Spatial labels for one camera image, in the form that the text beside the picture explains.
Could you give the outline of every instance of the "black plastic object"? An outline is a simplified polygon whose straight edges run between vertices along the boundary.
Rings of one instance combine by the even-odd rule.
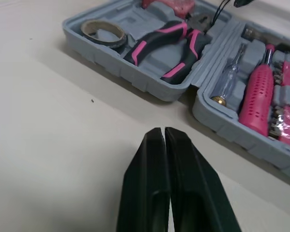
[[[166,232],[170,180],[160,128],[148,132],[125,176],[117,232]]]
[[[124,59],[138,66],[152,51],[167,44],[174,44],[187,35],[186,22],[169,21],[162,28],[146,34],[125,55]]]
[[[242,6],[246,6],[250,3],[252,3],[254,0],[235,0],[234,1],[234,6],[236,8],[242,7]]]
[[[181,84],[191,71],[193,64],[201,58],[202,50],[210,43],[210,40],[210,37],[204,35],[203,32],[193,30],[188,35],[180,62],[163,75],[161,80],[172,85]]]
[[[186,36],[187,43],[180,62],[161,78],[169,84],[178,85],[189,74],[192,65],[200,59],[205,45],[211,41],[211,38],[205,36],[203,32],[197,29],[190,30],[186,22],[169,21],[162,28],[148,33],[136,43],[124,59],[138,66],[152,51],[167,44],[174,44]]]
[[[166,232],[170,196],[175,232],[240,232],[221,181],[188,136],[148,132],[123,183],[117,232]]]

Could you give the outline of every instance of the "screwdriver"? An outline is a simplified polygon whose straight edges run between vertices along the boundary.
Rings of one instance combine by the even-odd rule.
[[[268,44],[262,64],[252,72],[238,120],[264,136],[268,136],[268,115],[274,89],[273,71],[270,67],[274,51],[274,45]]]
[[[240,49],[238,50],[234,60],[230,65],[223,71],[221,77],[219,78],[214,91],[212,100],[218,102],[219,104],[226,106],[227,99],[232,94],[232,90],[236,83],[236,74],[239,71],[239,64],[242,60],[243,54],[245,53],[247,45],[242,43]]]

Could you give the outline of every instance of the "tape roll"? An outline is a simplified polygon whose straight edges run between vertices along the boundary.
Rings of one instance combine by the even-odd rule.
[[[119,39],[116,41],[104,41],[100,38],[95,38],[93,35],[97,33],[99,29],[109,31],[117,36]],[[127,41],[127,35],[124,30],[116,24],[109,23],[101,20],[88,20],[81,25],[81,31],[84,36],[90,41],[105,45],[111,49],[116,49],[123,46]]]

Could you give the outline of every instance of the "white table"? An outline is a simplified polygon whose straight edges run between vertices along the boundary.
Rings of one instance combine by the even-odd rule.
[[[196,122],[195,92],[163,103],[67,48],[61,22],[102,2],[0,0],[0,232],[114,232],[123,174],[161,126],[217,170],[244,232],[290,232],[290,179]],[[290,35],[275,4],[231,11]]]

